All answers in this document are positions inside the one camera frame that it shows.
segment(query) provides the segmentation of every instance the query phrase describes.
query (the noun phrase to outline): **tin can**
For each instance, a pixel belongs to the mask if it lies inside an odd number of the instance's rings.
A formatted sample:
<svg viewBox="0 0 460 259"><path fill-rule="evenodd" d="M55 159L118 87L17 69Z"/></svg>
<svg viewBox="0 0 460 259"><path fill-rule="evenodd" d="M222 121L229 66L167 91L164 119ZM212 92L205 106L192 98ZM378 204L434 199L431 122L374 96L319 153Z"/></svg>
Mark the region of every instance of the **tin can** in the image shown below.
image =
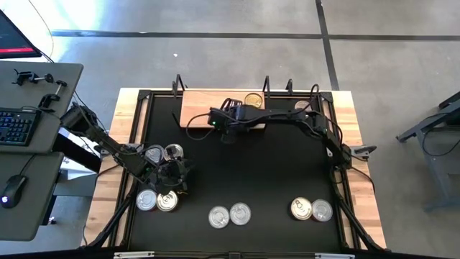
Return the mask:
<svg viewBox="0 0 460 259"><path fill-rule="evenodd" d="M319 222L326 222L332 218L332 206L323 199L317 199L311 206L313 207L313 218Z"/></svg>
<svg viewBox="0 0 460 259"><path fill-rule="evenodd" d="M309 200L298 197L291 202L290 212L296 219L306 220L311 217L313 210Z"/></svg>
<svg viewBox="0 0 460 259"><path fill-rule="evenodd" d="M148 212L155 208L157 204L157 194L150 189L145 189L137 194L136 206L142 211Z"/></svg>
<svg viewBox="0 0 460 259"><path fill-rule="evenodd" d="M239 202L231 207L230 219L239 226L247 224L251 219L251 209L246 204Z"/></svg>
<svg viewBox="0 0 460 259"><path fill-rule="evenodd" d="M174 191L166 195L158 194L157 195L157 207L161 211L170 212L172 211L179 202L178 195Z"/></svg>
<svg viewBox="0 0 460 259"><path fill-rule="evenodd" d="M184 149L178 144L170 144L165 147L163 151L165 160L171 160L173 158L184 158Z"/></svg>
<svg viewBox="0 0 460 259"><path fill-rule="evenodd" d="M259 94L250 93L244 97L244 104L260 108L262 107L262 97Z"/></svg>
<svg viewBox="0 0 460 259"><path fill-rule="evenodd" d="M164 158L165 149L160 145L151 145L147 151L145 151L145 157L153 163L160 163Z"/></svg>
<svg viewBox="0 0 460 259"><path fill-rule="evenodd" d="M298 101L294 105L294 109L304 109L308 105L307 101ZM311 106L306 109L307 111L311 111Z"/></svg>
<svg viewBox="0 0 460 259"><path fill-rule="evenodd" d="M213 228L224 228L230 221L229 211L222 206L215 206L212 208L208 215L209 224Z"/></svg>

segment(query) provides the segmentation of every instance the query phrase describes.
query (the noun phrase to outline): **gray floor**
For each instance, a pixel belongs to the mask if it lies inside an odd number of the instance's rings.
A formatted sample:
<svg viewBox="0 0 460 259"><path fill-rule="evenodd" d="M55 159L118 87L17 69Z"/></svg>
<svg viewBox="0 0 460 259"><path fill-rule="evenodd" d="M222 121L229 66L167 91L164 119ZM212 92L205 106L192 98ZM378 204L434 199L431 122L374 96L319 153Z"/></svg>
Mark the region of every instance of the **gray floor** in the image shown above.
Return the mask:
<svg viewBox="0 0 460 259"><path fill-rule="evenodd" d="M319 33L314 0L34 1L51 29L121 32ZM328 32L355 35L458 35L457 0L323 0ZM0 5L49 53L50 38L27 2ZM20 19L19 10L29 12ZM331 89L321 40L54 37L52 58L85 66L78 86L106 126L121 87ZM352 91L364 142L377 145L369 167L387 246L397 252L458 257L460 210L425 213L436 198L418 144L395 136L456 93L460 42L331 41L341 90ZM33 242L0 242L0 253L77 247L89 202L57 202L63 220Z"/></svg>

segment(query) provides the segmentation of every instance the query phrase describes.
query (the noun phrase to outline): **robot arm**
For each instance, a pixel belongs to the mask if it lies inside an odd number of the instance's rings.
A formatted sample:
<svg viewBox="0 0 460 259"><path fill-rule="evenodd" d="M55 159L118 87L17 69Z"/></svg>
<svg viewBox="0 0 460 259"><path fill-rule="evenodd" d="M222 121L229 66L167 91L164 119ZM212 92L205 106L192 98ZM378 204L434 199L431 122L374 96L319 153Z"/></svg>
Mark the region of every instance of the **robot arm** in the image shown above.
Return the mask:
<svg viewBox="0 0 460 259"><path fill-rule="evenodd" d="M350 169L350 148L340 143L329 129L329 120L318 112L303 110L258 109L241 101L227 99L220 109L211 108L208 124L222 132L224 142L234 142L238 132L247 132L257 124L291 124L304 134L318 138L332 153L334 166Z"/></svg>

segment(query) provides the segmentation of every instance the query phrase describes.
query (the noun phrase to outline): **monitor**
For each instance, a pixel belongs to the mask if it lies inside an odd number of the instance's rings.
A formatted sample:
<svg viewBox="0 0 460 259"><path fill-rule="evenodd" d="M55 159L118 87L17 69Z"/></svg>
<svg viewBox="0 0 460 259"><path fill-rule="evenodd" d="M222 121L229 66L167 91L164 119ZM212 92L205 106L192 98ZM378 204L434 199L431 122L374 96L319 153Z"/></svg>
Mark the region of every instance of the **monitor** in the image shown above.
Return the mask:
<svg viewBox="0 0 460 259"><path fill-rule="evenodd" d="M0 11L0 59L37 58L40 51L22 34L22 32Z"/></svg>

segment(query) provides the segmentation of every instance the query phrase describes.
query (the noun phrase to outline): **keyboard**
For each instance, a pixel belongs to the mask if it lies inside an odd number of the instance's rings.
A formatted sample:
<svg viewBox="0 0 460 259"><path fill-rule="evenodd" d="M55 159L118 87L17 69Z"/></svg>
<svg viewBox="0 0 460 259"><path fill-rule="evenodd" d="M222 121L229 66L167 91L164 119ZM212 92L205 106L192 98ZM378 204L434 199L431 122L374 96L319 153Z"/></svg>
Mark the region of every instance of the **keyboard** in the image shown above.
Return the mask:
<svg viewBox="0 0 460 259"><path fill-rule="evenodd" d="M0 107L0 145L28 146L41 113Z"/></svg>

